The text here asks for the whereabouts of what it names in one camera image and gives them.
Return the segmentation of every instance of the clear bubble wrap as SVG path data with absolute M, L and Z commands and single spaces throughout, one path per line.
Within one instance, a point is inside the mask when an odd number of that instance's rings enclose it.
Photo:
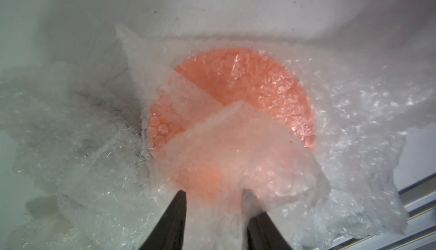
M 141 114 L 64 63 L 0 79 L 14 171 L 56 194 L 96 246 L 138 247 L 179 188 L 186 249 L 242 247 L 247 187 L 295 249 L 405 229 L 392 170 L 406 134 L 435 120 L 432 63 L 410 52 L 117 33 Z

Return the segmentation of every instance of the orange circular object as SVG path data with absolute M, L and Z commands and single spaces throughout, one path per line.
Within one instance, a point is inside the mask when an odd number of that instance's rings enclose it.
M 275 59 L 246 48 L 221 48 L 190 57 L 175 71 L 223 106 L 239 100 L 255 106 L 298 136 L 306 148 L 314 148 L 316 125 L 310 99 L 300 80 Z M 167 99 L 161 92 L 151 108 L 148 133 L 154 148 L 164 146 L 176 134 L 189 128 L 186 120 L 173 112 L 171 105 L 162 103 Z M 218 175 L 219 171 L 210 176 L 184 173 L 181 176 L 189 176 L 189 184 L 175 180 L 184 189 L 192 187 L 201 191 L 205 177 L 213 177 L 216 188 L 222 188 Z M 208 194 L 213 195 L 210 183 L 207 187 Z

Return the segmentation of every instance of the plastic sheet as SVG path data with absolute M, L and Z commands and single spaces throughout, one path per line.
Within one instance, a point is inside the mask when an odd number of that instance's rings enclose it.
M 295 248 L 328 247 L 337 235 L 362 238 L 404 231 L 408 214 L 398 199 L 392 170 L 398 164 L 407 132 L 435 120 L 435 75 L 431 62 L 413 52 L 330 52 L 311 46 L 267 42 L 142 39 L 123 26 L 117 26 L 117 31 L 144 102 L 143 130 L 153 127 L 148 122 L 160 115 L 153 108 L 160 101 L 155 99 L 154 90 L 156 85 L 164 83 L 172 69 L 223 105 L 232 96 L 215 92 L 226 93 L 232 88 L 249 86 L 244 80 L 251 75 L 247 77 L 247 71 L 238 70 L 244 68 L 244 56 L 229 59 L 228 63 L 222 59 L 214 63 L 207 59 L 213 51 L 257 51 L 283 63 L 298 79 L 295 85 L 301 81 L 315 113 L 316 132 L 306 135 L 312 136 L 314 146 L 298 130 L 292 127 L 288 130 L 313 149 L 332 191 L 325 204 L 304 213 L 303 224 L 294 221 L 294 208 L 290 205 L 270 210 L 271 217 Z M 192 67 L 196 67 L 196 73 L 187 73 Z M 226 67 L 231 68 L 227 81 L 220 74 Z M 250 68 L 248 73 L 258 72 L 256 65 Z M 192 75 L 217 80 L 204 81 Z M 152 89 L 150 79 L 159 79 Z M 273 93 L 280 93 L 277 80 L 265 79 L 279 90 Z M 249 97 L 236 97 L 255 104 Z M 274 102 L 283 105 L 280 100 Z M 271 107 L 267 104 L 255 106 L 276 119 L 268 112 Z M 310 111 L 303 109 L 297 114 L 305 114 L 310 121 Z
M 99 250 L 59 214 L 45 216 L 14 230 L 5 250 Z

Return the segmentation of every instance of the bubble wrap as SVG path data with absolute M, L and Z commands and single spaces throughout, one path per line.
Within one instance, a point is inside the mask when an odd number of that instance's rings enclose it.
M 134 249 L 173 192 L 150 187 L 139 113 L 76 71 L 57 63 L 2 75 L 1 128 L 19 144 L 13 169 L 57 195 L 60 214 L 97 246 Z
M 5 250 L 100 250 L 60 215 L 36 219 L 14 230 Z
M 330 52 L 312 46 L 251 41 L 142 39 L 121 25 L 117 34 L 143 102 L 143 130 L 153 132 L 145 142 L 155 150 L 189 131 L 171 131 L 168 139 L 169 130 L 159 131 L 161 125 L 172 122 L 155 108 L 162 103 L 159 87 L 165 85 L 172 70 L 224 106 L 243 100 L 257 107 L 313 150 L 331 184 L 329 199 L 307 210 L 302 224 L 293 222 L 292 205 L 269 211 L 293 247 L 328 248 L 338 235 L 362 238 L 404 231 L 408 214 L 398 199 L 392 170 L 398 164 L 406 134 L 435 120 L 435 74 L 432 63 L 423 56 L 401 51 Z M 290 102 L 302 107 L 285 112 L 290 114 L 287 116 L 277 110 L 286 109 L 283 99 L 290 96 L 281 96 L 288 88 L 282 84 L 287 81 L 280 81 L 284 75 L 264 79 L 265 85 L 252 85 L 256 76 L 250 74 L 266 77 L 276 73 L 265 75 L 259 72 L 256 61 L 238 54 L 216 62 L 208 59 L 211 52 L 235 49 L 255 51 L 283 64 L 297 79 L 291 88 L 302 88 L 307 94 L 300 100 L 291 97 Z M 262 101 L 263 89 L 275 97 Z M 174 113 L 171 108 L 164 112 L 166 116 Z

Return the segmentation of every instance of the white surface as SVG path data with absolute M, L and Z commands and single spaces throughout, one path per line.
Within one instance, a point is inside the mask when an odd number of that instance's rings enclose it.
M 362 45 L 436 48 L 435 0 L 0 0 L 0 69 L 74 62 L 118 71 L 125 66 L 113 24 L 145 35 L 235 35 Z M 395 170 L 404 188 L 436 172 L 436 126 L 410 135 Z M 0 134 L 0 245 L 29 218 L 26 200 L 42 194 L 10 171 L 14 144 Z

